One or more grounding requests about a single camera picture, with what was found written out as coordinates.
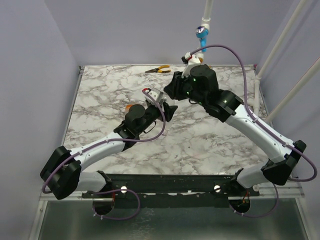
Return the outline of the aluminium rail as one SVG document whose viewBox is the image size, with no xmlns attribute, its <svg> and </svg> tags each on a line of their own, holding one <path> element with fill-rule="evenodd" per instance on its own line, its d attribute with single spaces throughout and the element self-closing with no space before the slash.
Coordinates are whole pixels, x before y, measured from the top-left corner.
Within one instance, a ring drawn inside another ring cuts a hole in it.
<svg viewBox="0 0 320 240">
<path fill-rule="evenodd" d="M 300 199 L 305 197 L 302 186 L 298 182 L 290 181 L 284 186 L 273 187 L 269 183 L 263 183 L 255 186 L 249 191 L 249 198 L 254 199 L 274 199 L 279 197 L 280 199 Z M 182 193 L 143 193 L 141 198 L 146 199 L 147 197 L 180 197 L 180 196 L 192 196 L 192 197 L 203 197 L 204 192 L 182 192 Z M 111 201 L 111 197 L 103 198 L 92 193 L 86 194 L 81 191 L 73 192 L 67 196 L 65 201 Z"/>
</svg>

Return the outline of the white PVC pipe frame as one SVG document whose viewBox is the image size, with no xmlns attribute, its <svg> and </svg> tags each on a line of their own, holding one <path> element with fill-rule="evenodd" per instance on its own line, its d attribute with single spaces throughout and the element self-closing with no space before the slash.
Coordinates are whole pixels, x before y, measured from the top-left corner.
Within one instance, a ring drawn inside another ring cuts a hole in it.
<svg viewBox="0 0 320 240">
<path fill-rule="evenodd" d="M 210 41 L 257 64 L 278 127 L 320 123 L 320 3 L 317 0 L 215 0 Z"/>
</svg>

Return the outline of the yellow handled pliers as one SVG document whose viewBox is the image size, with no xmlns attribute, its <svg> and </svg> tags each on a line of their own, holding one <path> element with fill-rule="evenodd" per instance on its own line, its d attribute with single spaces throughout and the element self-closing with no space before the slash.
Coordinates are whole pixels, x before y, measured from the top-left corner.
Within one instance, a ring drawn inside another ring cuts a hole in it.
<svg viewBox="0 0 320 240">
<path fill-rule="evenodd" d="M 170 65 L 161 65 L 156 68 L 145 71 L 145 73 L 160 73 L 160 74 L 167 74 L 170 72 L 171 72 Z"/>
</svg>

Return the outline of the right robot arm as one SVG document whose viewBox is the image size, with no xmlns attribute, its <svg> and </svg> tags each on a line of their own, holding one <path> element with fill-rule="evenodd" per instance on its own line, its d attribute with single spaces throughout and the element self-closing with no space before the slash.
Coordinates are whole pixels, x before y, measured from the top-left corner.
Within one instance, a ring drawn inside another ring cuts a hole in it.
<svg viewBox="0 0 320 240">
<path fill-rule="evenodd" d="M 172 100 L 189 99 L 201 105 L 206 113 L 240 131 L 267 155 L 266 163 L 236 172 L 230 183 L 230 191 L 236 196 L 261 183 L 285 185 L 301 158 L 297 151 L 306 149 L 303 141 L 283 137 L 260 118 L 252 119 L 240 97 L 219 88 L 216 72 L 206 64 L 193 67 L 188 77 L 176 71 L 164 92 Z"/>
</svg>

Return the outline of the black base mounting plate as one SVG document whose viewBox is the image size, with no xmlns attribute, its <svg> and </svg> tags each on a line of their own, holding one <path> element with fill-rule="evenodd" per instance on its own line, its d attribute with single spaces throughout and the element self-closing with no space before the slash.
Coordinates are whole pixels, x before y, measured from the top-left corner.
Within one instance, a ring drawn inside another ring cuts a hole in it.
<svg viewBox="0 0 320 240">
<path fill-rule="evenodd" d="M 227 208 L 229 198 L 240 200 L 249 189 L 231 189 L 231 175 L 154 175 L 154 174 L 108 174 L 106 190 L 121 187 L 137 193 L 141 208 Z M 204 196 L 149 196 L 142 194 L 204 192 Z"/>
</svg>

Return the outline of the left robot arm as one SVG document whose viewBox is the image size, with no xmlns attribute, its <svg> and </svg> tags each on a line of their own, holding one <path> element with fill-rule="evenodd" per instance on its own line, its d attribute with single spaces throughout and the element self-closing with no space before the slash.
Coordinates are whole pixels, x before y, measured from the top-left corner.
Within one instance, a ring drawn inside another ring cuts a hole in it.
<svg viewBox="0 0 320 240">
<path fill-rule="evenodd" d="M 40 172 L 43 180 L 42 192 L 54 194 L 57 200 L 68 197 L 79 189 L 83 170 L 108 156 L 121 153 L 136 143 L 143 142 L 140 134 L 156 120 L 171 121 L 176 105 L 164 102 L 160 106 L 148 104 L 132 105 L 124 120 L 106 137 L 79 148 L 57 147 Z"/>
</svg>

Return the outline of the orange label tea bottle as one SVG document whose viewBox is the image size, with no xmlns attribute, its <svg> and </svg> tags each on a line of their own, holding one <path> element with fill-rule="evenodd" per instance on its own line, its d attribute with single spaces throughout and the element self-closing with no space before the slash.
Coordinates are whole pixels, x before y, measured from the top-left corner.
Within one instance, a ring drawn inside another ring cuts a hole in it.
<svg viewBox="0 0 320 240">
<path fill-rule="evenodd" d="M 133 105 L 136 105 L 137 104 L 137 101 L 135 99 L 130 99 L 129 102 L 126 104 L 125 106 L 125 113 L 128 113 L 130 108 L 133 106 Z"/>
</svg>

